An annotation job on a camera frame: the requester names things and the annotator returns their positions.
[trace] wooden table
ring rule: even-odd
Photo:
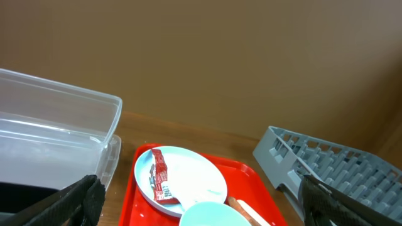
[[[284,194],[272,187],[254,159],[252,152],[258,143],[257,139],[161,121],[129,112],[122,113],[116,134],[122,139],[122,149],[119,164],[106,193],[99,225],[119,223],[134,152],[145,143],[180,146],[246,163],[260,175],[288,225],[303,225]]]

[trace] light blue bowl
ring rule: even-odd
[[[232,207],[215,202],[197,203],[181,217],[179,226],[251,226]]]

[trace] wooden stick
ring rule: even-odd
[[[252,225],[252,226],[261,226],[255,219],[253,219],[250,214],[248,214],[240,205],[240,203],[233,197],[227,198],[227,201],[229,202],[229,206],[231,206],[233,209],[235,209],[237,212],[239,212],[243,217],[247,219],[247,221]]]

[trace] clear plastic container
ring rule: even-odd
[[[121,107],[113,95],[0,69],[0,181],[62,189],[96,174],[107,186]]]

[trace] red ketchup packet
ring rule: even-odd
[[[180,203],[173,197],[168,185],[168,166],[165,163],[162,152],[159,149],[152,149],[153,164],[149,173],[149,182],[153,189],[153,200],[159,204],[178,204]]]

